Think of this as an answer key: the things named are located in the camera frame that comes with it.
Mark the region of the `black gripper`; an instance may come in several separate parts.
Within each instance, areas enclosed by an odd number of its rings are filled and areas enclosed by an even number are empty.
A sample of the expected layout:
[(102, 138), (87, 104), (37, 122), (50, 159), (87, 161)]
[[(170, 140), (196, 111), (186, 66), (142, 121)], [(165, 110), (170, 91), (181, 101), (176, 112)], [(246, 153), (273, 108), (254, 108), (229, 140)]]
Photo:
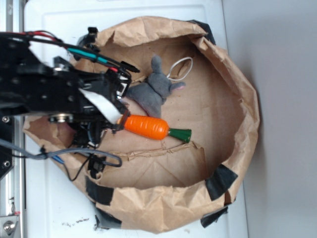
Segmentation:
[(79, 88), (91, 105), (85, 106), (87, 113), (91, 113), (92, 109), (96, 109), (111, 124), (123, 124), (126, 118), (130, 116), (127, 106), (120, 100), (125, 96), (131, 83), (131, 76), (124, 75), (114, 67), (109, 67), (107, 72), (102, 72), (102, 76), (108, 80), (114, 80), (113, 87), (106, 85), (105, 82), (101, 86), (93, 87), (92, 83), (87, 83)]

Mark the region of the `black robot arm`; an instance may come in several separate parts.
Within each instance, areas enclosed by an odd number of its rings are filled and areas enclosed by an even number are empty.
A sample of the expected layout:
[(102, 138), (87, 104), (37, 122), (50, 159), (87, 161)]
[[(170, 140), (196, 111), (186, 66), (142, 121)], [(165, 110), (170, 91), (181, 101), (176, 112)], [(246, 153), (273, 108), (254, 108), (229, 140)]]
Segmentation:
[[(31, 51), (32, 42), (59, 46), (107, 70), (81, 71), (61, 57), (49, 66)], [(42, 32), (1, 32), (0, 110), (9, 116), (48, 116), (52, 122), (121, 125), (130, 115), (120, 98), (131, 83), (131, 71), (127, 64)]]

